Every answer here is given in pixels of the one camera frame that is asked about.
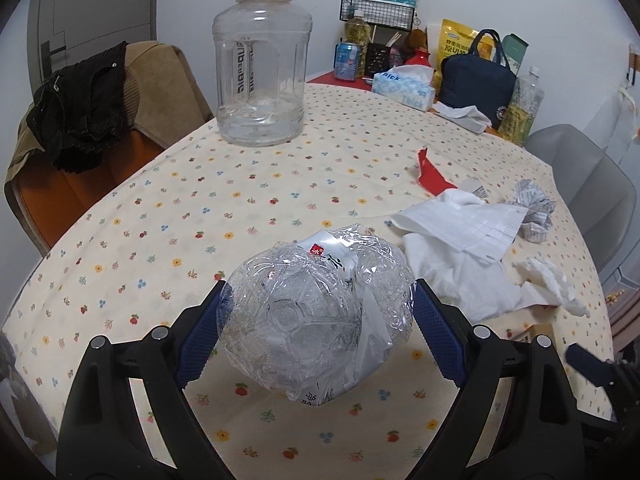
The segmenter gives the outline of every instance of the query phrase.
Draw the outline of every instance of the yellow snack bag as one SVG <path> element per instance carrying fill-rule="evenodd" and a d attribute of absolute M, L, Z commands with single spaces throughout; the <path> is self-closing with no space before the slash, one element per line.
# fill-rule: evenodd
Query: yellow snack bag
<path fill-rule="evenodd" d="M 438 42 L 436 73 L 433 75 L 433 81 L 431 83 L 436 89 L 436 94 L 440 93 L 440 85 L 442 83 L 442 72 L 440 71 L 442 60 L 454 54 L 466 54 L 469 52 L 469 48 L 478 35 L 478 32 L 479 30 L 473 30 L 471 27 L 462 25 L 462 23 L 442 20 L 440 40 Z M 480 45 L 478 45 L 480 57 L 490 59 L 493 49 L 494 40 L 490 36 L 485 36 L 480 40 Z"/>

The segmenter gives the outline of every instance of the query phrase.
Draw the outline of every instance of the large plastic water jug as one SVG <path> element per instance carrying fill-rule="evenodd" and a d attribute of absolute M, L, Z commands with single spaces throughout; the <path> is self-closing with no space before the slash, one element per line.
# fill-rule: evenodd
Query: large plastic water jug
<path fill-rule="evenodd" d="M 291 0 L 236 0 L 216 16 L 220 133 L 271 146 L 302 131 L 311 15 Z"/>

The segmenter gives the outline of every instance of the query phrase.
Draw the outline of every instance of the tissue box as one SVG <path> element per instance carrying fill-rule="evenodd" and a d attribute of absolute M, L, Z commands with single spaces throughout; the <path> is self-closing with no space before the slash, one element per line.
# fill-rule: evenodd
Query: tissue box
<path fill-rule="evenodd" d="M 392 72 L 376 74 L 371 91 L 423 112 L 433 106 L 436 95 L 436 91 L 428 83 Z"/>

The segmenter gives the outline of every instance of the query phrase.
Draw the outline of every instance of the bag handle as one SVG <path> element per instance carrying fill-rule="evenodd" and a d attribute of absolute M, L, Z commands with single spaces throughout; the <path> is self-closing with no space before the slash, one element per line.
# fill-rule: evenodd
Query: bag handle
<path fill-rule="evenodd" d="M 478 52 L 478 46 L 480 45 L 480 41 L 486 34 L 488 34 L 494 39 L 494 43 L 495 43 L 494 63 L 501 65 L 502 60 L 504 60 L 505 66 L 510 70 L 511 67 L 509 66 L 509 60 L 507 59 L 507 56 L 504 53 L 504 49 L 502 48 L 502 41 L 500 40 L 500 34 L 498 34 L 492 28 L 484 28 L 483 30 L 478 32 L 478 35 L 474 39 L 474 42 L 471 44 L 471 47 L 469 47 L 469 54 L 472 54 L 473 56 L 480 56 L 480 53 Z"/>

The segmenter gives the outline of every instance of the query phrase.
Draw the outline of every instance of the door handle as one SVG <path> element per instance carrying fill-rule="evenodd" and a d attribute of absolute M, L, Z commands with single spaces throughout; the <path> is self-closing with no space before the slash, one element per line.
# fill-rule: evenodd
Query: door handle
<path fill-rule="evenodd" d="M 66 50 L 66 45 L 51 49 L 49 40 L 40 44 L 40 59 L 42 60 L 42 78 L 46 79 L 52 73 L 51 70 L 51 56 L 54 54 L 58 54 L 60 52 L 64 52 Z"/>

